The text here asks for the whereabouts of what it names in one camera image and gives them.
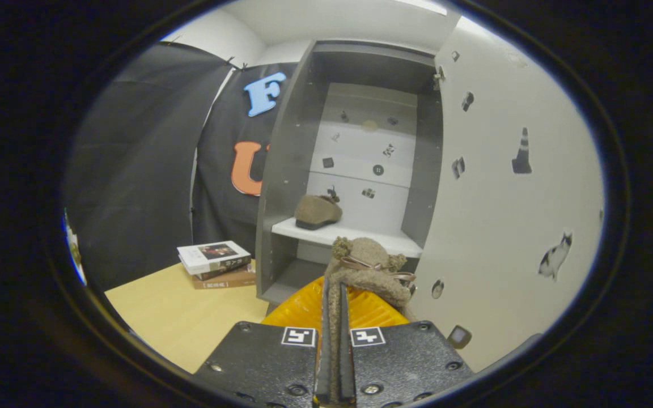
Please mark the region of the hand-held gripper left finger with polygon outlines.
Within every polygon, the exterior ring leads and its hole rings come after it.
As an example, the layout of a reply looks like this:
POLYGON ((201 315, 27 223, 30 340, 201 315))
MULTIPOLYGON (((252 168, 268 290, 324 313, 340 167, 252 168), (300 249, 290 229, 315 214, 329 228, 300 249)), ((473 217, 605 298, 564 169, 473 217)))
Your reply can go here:
POLYGON ((329 394, 324 277, 306 284, 262 322, 237 322, 193 380, 245 407, 316 407, 329 394))

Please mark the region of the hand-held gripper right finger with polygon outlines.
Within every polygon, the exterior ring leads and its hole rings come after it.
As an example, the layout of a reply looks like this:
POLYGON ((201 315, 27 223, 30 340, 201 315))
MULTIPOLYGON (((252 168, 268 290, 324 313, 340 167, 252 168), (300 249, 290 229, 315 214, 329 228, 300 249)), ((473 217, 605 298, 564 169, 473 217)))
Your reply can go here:
POLYGON ((340 297, 339 396, 352 407, 407 407, 474 375, 432 322, 351 328, 345 284, 340 297))

